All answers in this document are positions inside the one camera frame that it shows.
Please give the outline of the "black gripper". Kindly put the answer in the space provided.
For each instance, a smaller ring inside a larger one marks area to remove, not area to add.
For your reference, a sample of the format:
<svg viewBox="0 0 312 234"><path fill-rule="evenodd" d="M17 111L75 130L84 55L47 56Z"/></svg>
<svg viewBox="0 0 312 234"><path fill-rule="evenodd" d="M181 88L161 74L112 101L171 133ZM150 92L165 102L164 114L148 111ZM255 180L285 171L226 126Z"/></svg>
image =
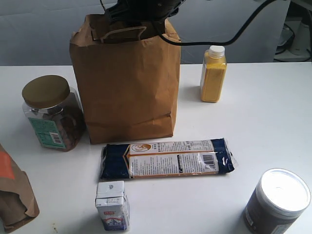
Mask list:
<svg viewBox="0 0 312 234"><path fill-rule="evenodd" d="M105 16L112 23L140 26L147 22L164 27L165 20L178 13L181 0L118 0L105 9Z"/></svg>

